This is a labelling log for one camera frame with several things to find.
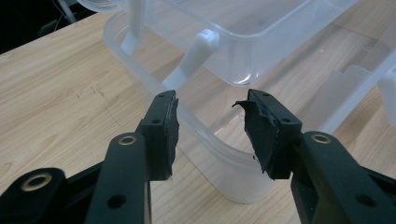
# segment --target plastic container handle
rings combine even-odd
[[[195,36],[178,67],[163,81],[168,90],[178,90],[200,68],[219,46],[219,34],[203,30]]]
[[[379,80],[378,86],[387,110],[389,124],[396,126],[396,64]]]

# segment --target screw hole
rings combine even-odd
[[[136,137],[134,136],[123,136],[119,140],[119,144],[123,146],[131,145],[137,141]]]
[[[367,194],[357,194],[355,196],[356,201],[358,201],[359,203],[366,205],[368,207],[375,207],[376,203],[374,201],[374,199],[370,196],[368,196]]]
[[[332,139],[330,139],[328,136],[319,133],[312,134],[311,137],[314,141],[321,144],[330,144],[332,141]]]
[[[52,175],[50,175],[49,173],[33,175],[29,177],[25,182],[23,182],[21,188],[23,191],[34,191],[37,189],[41,189],[48,185],[51,179]]]
[[[126,197],[122,194],[117,194],[107,201],[107,206],[112,209],[121,208],[126,203]]]

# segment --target clear plastic container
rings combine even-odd
[[[149,29],[139,32],[154,31],[174,44],[177,56],[163,58],[168,62],[174,60],[175,65],[202,30],[219,34],[219,46],[206,60],[205,68],[177,90],[181,124],[178,146],[226,198],[237,203],[255,203],[272,190],[275,182],[262,173],[255,159],[244,132],[243,109],[231,105],[246,98],[249,87],[264,90],[262,77],[267,70],[356,1],[248,1],[248,7],[242,7],[240,1],[227,1],[229,5],[223,5],[223,9],[224,15],[230,15],[228,18],[233,15],[229,12],[231,8],[242,8],[244,12],[237,13],[235,20],[220,17],[218,21],[205,13],[225,1],[207,1],[204,8],[195,8],[198,6],[194,2],[206,1],[148,1],[144,22]],[[256,18],[265,10],[268,18]],[[252,27],[259,20],[266,22],[259,28]],[[131,71],[134,87],[149,102],[152,94],[166,90],[162,82],[175,67],[156,70],[153,67],[157,66],[146,65],[150,53],[161,54],[161,46],[151,49],[155,41],[150,43],[152,40],[143,38],[136,46],[125,48],[125,39],[134,28],[130,24],[130,15],[117,13],[107,22],[104,38]]]
[[[302,118],[304,129],[333,133],[378,84],[389,124],[396,126],[396,16],[382,37],[344,72],[332,71]]]
[[[183,51],[204,29],[219,33],[205,67],[249,85],[358,0],[79,0],[96,11],[123,9]]]

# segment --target wood grain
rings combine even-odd
[[[381,38],[395,18],[394,0],[360,0],[333,23],[374,39]]]
[[[0,55],[0,192],[36,168],[55,166],[70,176],[96,164],[104,158],[111,138],[134,131],[143,118],[147,102],[102,40],[108,18],[94,15]],[[312,40],[326,48],[306,44],[290,55],[270,72],[264,88],[294,113],[304,113],[326,78],[318,74],[358,61],[354,55],[376,37],[361,36],[349,31],[352,23],[343,24],[347,29],[331,25]],[[155,76],[163,77],[177,65],[181,52],[150,32],[145,41],[153,49],[141,49],[139,58]],[[160,53],[149,56],[155,49]],[[352,57],[345,62],[347,55]],[[377,88],[335,136],[359,163],[396,177],[396,128],[387,123]],[[152,183],[153,221],[299,223],[289,180],[277,182],[260,203],[232,203],[178,149],[174,176]]]

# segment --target wooden surface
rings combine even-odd
[[[110,139],[133,132],[143,118],[145,102],[134,89],[128,71],[102,40],[108,18],[94,15],[0,55],[0,193],[17,177],[36,168],[54,166],[70,176],[96,164],[104,158]],[[333,27],[327,29],[321,34],[326,35]],[[142,51],[142,60],[153,73],[171,71],[180,52],[168,49],[154,35],[146,36],[151,38],[156,48],[164,50],[159,57],[170,59],[168,63],[151,62]],[[320,55],[332,57],[330,53]],[[301,55],[291,55],[272,73],[292,67],[293,57]],[[315,67],[318,53],[308,58],[314,61],[305,68],[319,70]],[[319,85],[323,81],[301,78],[285,76],[271,91],[294,107],[299,102],[290,95],[301,88],[290,88],[291,93],[287,93],[285,85],[292,87],[309,80],[311,85]],[[308,94],[304,92],[308,98],[314,93]],[[335,136],[361,165],[396,177],[396,128],[388,125],[377,88],[364,98]],[[232,203],[179,149],[172,179],[152,183],[152,208],[154,223],[300,222],[289,180],[278,181],[275,190],[260,203]]]
[[[360,0],[333,23],[354,32],[379,39],[396,16],[394,0]]]

